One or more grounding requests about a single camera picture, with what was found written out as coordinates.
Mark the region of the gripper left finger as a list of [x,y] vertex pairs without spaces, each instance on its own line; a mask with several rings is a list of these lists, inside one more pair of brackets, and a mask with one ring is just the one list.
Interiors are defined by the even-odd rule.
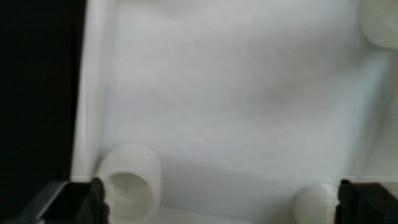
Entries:
[[103,181],[57,181],[44,186],[14,224],[110,224]]

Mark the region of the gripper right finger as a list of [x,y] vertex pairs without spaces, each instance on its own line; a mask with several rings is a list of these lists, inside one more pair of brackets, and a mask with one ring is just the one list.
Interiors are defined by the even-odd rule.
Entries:
[[334,224],[398,224],[398,198],[380,183],[341,180]]

